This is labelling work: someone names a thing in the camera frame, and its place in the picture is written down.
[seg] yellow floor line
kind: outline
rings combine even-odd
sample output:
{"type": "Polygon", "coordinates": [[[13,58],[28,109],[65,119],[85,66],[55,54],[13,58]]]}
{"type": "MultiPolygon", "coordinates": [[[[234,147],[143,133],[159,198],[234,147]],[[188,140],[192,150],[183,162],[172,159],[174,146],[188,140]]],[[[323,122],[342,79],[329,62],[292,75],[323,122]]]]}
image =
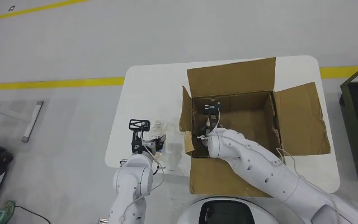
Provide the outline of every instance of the yellow floor line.
{"type": "Polygon", "coordinates": [[[50,8],[68,6],[70,4],[88,2],[88,1],[89,0],[67,0],[67,1],[64,1],[64,2],[59,2],[59,3],[54,3],[54,4],[47,4],[46,6],[39,6],[39,7],[35,7],[35,8],[29,8],[27,10],[21,10],[21,11],[17,11],[17,12],[15,11],[15,12],[9,12],[7,14],[2,14],[2,15],[0,15],[0,19],[11,17],[11,16],[18,16],[18,15],[27,14],[27,13],[32,13],[32,12],[37,12],[37,11],[42,11],[42,10],[48,10],[50,8]]]}
{"type": "Polygon", "coordinates": [[[322,78],[348,78],[358,72],[358,66],[320,68],[322,78]]]}
{"type": "MultiPolygon", "coordinates": [[[[358,72],[358,66],[320,68],[322,78],[348,78],[358,72]]],[[[83,80],[57,80],[39,82],[0,83],[0,90],[18,90],[24,88],[74,88],[96,86],[122,86],[124,77],[93,78],[83,80]]]]}
{"type": "Polygon", "coordinates": [[[0,83],[0,90],[18,90],[24,88],[74,88],[95,86],[122,86],[124,77],[94,78],[86,80],[58,80],[42,82],[11,82],[0,83]]]}

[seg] concrete floor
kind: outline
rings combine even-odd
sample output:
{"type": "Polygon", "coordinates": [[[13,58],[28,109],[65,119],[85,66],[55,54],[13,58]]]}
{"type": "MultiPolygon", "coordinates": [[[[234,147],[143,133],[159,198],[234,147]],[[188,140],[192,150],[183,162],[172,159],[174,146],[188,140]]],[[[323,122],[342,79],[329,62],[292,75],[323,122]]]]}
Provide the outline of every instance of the concrete floor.
{"type": "MultiPolygon", "coordinates": [[[[323,80],[341,175],[336,194],[358,206],[357,175],[338,103],[342,82],[323,80]]],[[[0,116],[0,145],[15,154],[0,203],[15,200],[53,223],[94,224],[107,217],[116,198],[115,170],[106,166],[104,156],[120,92],[121,87],[0,91],[0,105],[20,113],[31,113],[37,100],[45,101],[28,144],[21,142],[26,124],[0,116]]],[[[160,180],[160,175],[155,176],[155,184],[160,180]]],[[[188,178],[166,175],[161,188],[147,197],[146,223],[175,223],[197,198],[189,194],[188,178]]],[[[300,223],[273,199],[251,200],[280,223],[300,223]]],[[[44,222],[17,209],[9,223],[44,222]]]]}
{"type": "MultiPolygon", "coordinates": [[[[2,0],[0,15],[14,4],[17,10],[57,0],[29,2],[2,0]]],[[[0,82],[120,77],[135,65],[302,54],[322,67],[355,65],[357,6],[339,0],[91,0],[9,17],[0,20],[0,82]]],[[[324,80],[323,86],[341,174],[337,194],[356,203],[358,179],[338,105],[342,82],[324,80]]],[[[0,146],[15,154],[0,204],[15,200],[58,224],[106,217],[116,194],[115,170],[104,156],[120,92],[121,87],[0,91],[0,105],[22,113],[45,101],[28,144],[21,143],[26,124],[0,116],[0,146]]],[[[189,195],[188,183],[167,176],[147,198],[147,223],[175,223],[197,198],[189,195]]],[[[299,223],[273,199],[253,200],[280,222],[299,223]]],[[[13,223],[44,222],[17,210],[13,223]]]]}

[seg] cardboard box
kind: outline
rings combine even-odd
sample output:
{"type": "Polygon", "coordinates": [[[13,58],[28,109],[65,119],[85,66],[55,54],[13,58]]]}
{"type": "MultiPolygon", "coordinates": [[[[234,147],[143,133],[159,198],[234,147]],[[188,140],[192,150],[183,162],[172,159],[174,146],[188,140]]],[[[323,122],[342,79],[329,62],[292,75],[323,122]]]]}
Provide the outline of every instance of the cardboard box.
{"type": "Polygon", "coordinates": [[[203,134],[204,104],[220,102],[220,124],[277,154],[330,153],[315,83],[275,92],[276,58],[187,70],[191,97],[183,87],[180,129],[191,155],[190,193],[266,197],[218,158],[208,158],[196,136],[203,134]]]}

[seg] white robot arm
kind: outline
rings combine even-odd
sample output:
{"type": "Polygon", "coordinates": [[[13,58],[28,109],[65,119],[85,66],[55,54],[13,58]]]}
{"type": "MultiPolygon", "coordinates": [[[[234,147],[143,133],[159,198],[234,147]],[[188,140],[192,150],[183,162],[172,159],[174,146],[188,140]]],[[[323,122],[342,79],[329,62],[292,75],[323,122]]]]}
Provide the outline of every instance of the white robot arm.
{"type": "Polygon", "coordinates": [[[277,156],[241,133],[215,128],[208,134],[208,151],[210,157],[230,164],[246,182],[283,202],[305,223],[358,223],[354,208],[297,176],[277,156]]]}
{"type": "MultiPolygon", "coordinates": [[[[130,126],[134,131],[133,154],[123,161],[124,165],[115,175],[114,188],[118,197],[111,207],[109,224],[144,224],[144,197],[159,186],[152,188],[152,162],[156,148],[163,145],[165,136],[155,141],[144,141],[137,132],[141,131],[143,136],[143,131],[149,131],[150,122],[135,122],[142,126],[133,129],[130,126]]],[[[225,160],[242,179],[283,202],[305,223],[358,223],[356,209],[293,173],[277,156],[258,143],[245,139],[243,134],[217,128],[216,124],[202,139],[211,158],[225,160]]]]}
{"type": "Polygon", "coordinates": [[[118,197],[111,207],[109,224],[143,224],[147,207],[144,197],[164,182],[163,176],[162,182],[152,188],[153,160],[158,164],[157,171],[159,166],[162,169],[154,155],[157,150],[163,148],[166,135],[145,141],[143,132],[149,131],[149,128],[148,120],[130,120],[129,129],[133,131],[133,154],[128,160],[121,161],[121,168],[114,176],[113,188],[117,191],[118,197]]]}
{"type": "Polygon", "coordinates": [[[144,223],[147,204],[144,196],[152,189],[152,157],[147,152],[134,153],[119,169],[113,181],[118,193],[109,223],[144,223]]]}

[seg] white tabletop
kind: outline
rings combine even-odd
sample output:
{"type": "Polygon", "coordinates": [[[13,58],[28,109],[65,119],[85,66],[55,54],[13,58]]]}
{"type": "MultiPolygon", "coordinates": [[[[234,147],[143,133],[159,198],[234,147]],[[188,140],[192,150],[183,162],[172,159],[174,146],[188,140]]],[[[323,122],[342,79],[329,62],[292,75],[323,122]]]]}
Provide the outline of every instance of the white tabletop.
{"type": "MultiPolygon", "coordinates": [[[[190,90],[186,70],[248,60],[254,59],[131,67],[125,76],[107,146],[107,166],[119,167],[119,161],[131,155],[132,132],[128,129],[130,119],[147,119],[151,123],[161,120],[166,124],[167,143],[159,160],[163,166],[167,166],[166,174],[189,176],[191,159],[184,154],[183,133],[178,130],[182,107],[181,86],[190,90]]],[[[323,190],[335,192],[340,186],[340,177],[317,60],[306,55],[277,57],[275,76],[275,91],[315,82],[331,153],[294,158],[297,171],[301,175],[323,190]]],[[[292,159],[287,157],[286,162],[288,168],[293,171],[292,159]]]]}

